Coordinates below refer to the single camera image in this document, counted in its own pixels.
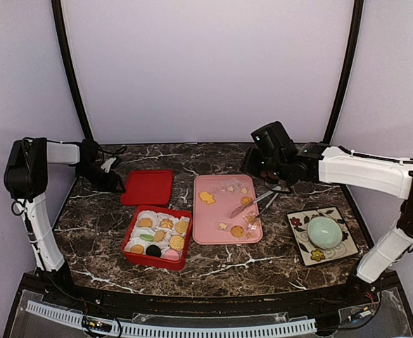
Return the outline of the red cookie box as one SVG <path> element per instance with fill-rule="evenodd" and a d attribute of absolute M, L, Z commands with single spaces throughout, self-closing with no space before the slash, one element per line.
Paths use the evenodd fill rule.
<path fill-rule="evenodd" d="M 128 236 L 130 235 L 130 232 L 132 231 L 132 226 L 136 222 L 136 216 L 137 216 L 138 212 L 140 212 L 142 210 L 151 210 L 151 211 L 156 211 L 156 212 L 168 211 L 169 213 L 171 211 L 173 211 L 173 214 L 177 215 L 177 216 L 180 216 L 180 215 L 189 216 L 190 219 L 191 219 L 191 222 L 190 222 L 190 226 L 189 226 L 189 232 L 187 234 L 187 240 L 190 242 L 191 231 L 192 231 L 192 227 L 193 227 L 193 218 L 192 218 L 192 214 L 190 212 L 172 210 L 172 209 L 161 208 L 161 207 L 156 207 L 156 206 L 145 206 L 145 205 L 138 206 L 137 209 L 136 209 L 136 212 L 135 212 L 135 214 L 132 218 L 132 221 L 131 221 L 131 223 L 130 223 L 130 225 L 129 225 L 126 233 L 125 233 L 125 238 L 123 239 L 123 242 L 122 242 L 121 251 L 124 254 L 125 258 L 130 263 L 135 263 L 135 264 L 139 264 L 139 265 L 153 266 L 153 267 L 156 267 L 156 268 L 164 268 L 164 269 L 167 269 L 167 270 L 182 270 L 184 268 L 187 252 L 189 250 L 189 242 L 187 244 L 187 247 L 184 250 L 184 253 L 182 254 L 182 259 L 180 261 L 177 261 L 177 262 L 168 262 L 168 261 L 163 261 L 162 259 L 157 259 L 157 258 L 144 258 L 142 256 L 131 255 L 130 253 L 125 253 L 123 251 L 124 246 L 125 246 L 125 240 L 128 239 Z"/>

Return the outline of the metal serving tongs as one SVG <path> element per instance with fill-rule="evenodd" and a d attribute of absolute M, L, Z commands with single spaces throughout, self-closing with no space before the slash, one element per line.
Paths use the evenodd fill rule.
<path fill-rule="evenodd" d="M 250 219 L 247 221 L 249 225 L 255 225 L 258 221 L 260 216 L 273 204 L 274 200 L 280 195 L 281 191 L 278 189 L 273 189 L 269 190 L 268 192 L 260 195 L 259 197 L 253 199 L 253 202 L 249 206 L 238 206 L 236 209 L 234 209 L 231 214 L 230 218 L 235 218 L 238 215 L 241 215 L 245 210 L 252 210 L 255 211 L 254 215 L 250 215 Z M 271 199 L 266 203 L 265 207 L 262 209 L 262 211 L 258 210 L 258 203 L 261 202 L 263 199 L 266 199 L 270 197 Z"/>

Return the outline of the red box lid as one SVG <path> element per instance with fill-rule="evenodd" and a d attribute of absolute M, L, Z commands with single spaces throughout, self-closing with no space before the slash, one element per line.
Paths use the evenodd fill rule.
<path fill-rule="evenodd" d="M 133 170 L 127 176 L 123 206 L 166 206 L 172 193 L 171 170 Z"/>

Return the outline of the pink round cookie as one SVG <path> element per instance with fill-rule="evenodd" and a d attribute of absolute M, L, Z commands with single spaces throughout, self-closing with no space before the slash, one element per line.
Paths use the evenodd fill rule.
<path fill-rule="evenodd" d="M 180 259 L 180 255 L 178 251 L 169 249 L 165 252 L 163 258 L 169 261 L 178 261 Z"/>

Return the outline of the round tan cookie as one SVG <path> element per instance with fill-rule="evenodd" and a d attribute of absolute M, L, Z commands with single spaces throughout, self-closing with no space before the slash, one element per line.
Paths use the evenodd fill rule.
<path fill-rule="evenodd" d="M 141 254 L 144 253 L 144 250 L 145 250 L 145 248 L 144 248 L 142 245 L 140 245 L 140 244 L 135 244 L 135 245 L 133 245 L 133 246 L 131 247 L 131 249 L 129 250 L 129 252 L 130 252 L 131 254 L 139 254 L 139 255 L 141 255 Z"/>

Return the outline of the round waffle cookie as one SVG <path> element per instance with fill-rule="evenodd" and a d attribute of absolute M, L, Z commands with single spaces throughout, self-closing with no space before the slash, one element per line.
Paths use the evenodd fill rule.
<path fill-rule="evenodd" d="M 189 228 L 189 222 L 180 220 L 175 224 L 175 230 L 178 234 L 184 234 Z"/>
<path fill-rule="evenodd" d="M 170 248 L 175 251 L 181 251 L 184 248 L 185 240 L 181 235 L 175 235 L 170 238 Z"/>

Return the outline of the green round cookie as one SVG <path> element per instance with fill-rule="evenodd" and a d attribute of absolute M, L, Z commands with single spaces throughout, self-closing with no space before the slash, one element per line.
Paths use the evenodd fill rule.
<path fill-rule="evenodd" d="M 139 237 L 147 242 L 153 242 L 154 241 L 154 236 L 151 234 L 140 234 Z"/>

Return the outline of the black round cookie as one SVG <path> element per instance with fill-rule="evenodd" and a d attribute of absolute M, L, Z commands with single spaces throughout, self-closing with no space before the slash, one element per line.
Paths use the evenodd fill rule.
<path fill-rule="evenodd" d="M 159 246 L 152 244 L 146 248 L 146 255 L 160 258 L 162 256 L 162 251 Z"/>

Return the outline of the flower cookie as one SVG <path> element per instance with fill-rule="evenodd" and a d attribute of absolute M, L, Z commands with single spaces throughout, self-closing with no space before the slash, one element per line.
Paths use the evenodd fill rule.
<path fill-rule="evenodd" d="M 153 227 L 153 220 L 151 218 L 142 218 L 139 223 L 139 227 L 147 227 L 147 228 L 152 228 Z"/>
<path fill-rule="evenodd" d="M 165 231 L 158 230 L 155 233 L 153 240 L 154 240 L 154 242 L 158 243 L 158 242 L 163 241 L 166 238 L 166 236 L 167 236 L 167 233 Z"/>

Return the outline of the swirl butter cookie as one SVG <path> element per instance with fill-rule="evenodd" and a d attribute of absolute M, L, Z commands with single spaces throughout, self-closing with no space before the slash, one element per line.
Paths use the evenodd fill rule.
<path fill-rule="evenodd" d="M 174 223 L 169 218 L 164 218 L 160 221 L 160 227 L 165 229 L 172 229 Z"/>

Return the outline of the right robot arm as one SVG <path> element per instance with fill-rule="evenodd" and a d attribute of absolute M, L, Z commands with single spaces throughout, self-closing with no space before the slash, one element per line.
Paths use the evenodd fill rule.
<path fill-rule="evenodd" d="M 398 220 L 360 259 L 354 273 L 358 278 L 341 288 L 340 299 L 348 306 L 365 297 L 366 283 L 375 282 L 413 246 L 413 158 L 375 156 L 316 142 L 300 148 L 294 143 L 281 147 L 258 144 L 247 150 L 241 171 L 270 184 L 345 184 L 402 199 Z"/>

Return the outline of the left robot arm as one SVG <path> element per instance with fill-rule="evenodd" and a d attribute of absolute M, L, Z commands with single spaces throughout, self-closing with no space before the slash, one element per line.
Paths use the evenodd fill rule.
<path fill-rule="evenodd" d="M 91 140 L 57 142 L 45 137 L 14 141 L 4 173 L 4 185 L 11 195 L 12 213 L 22 218 L 37 267 L 48 273 L 65 269 L 46 207 L 48 166 L 67 165 L 87 180 L 96 192 L 123 193 L 125 186 L 113 170 L 125 147 L 109 152 Z"/>

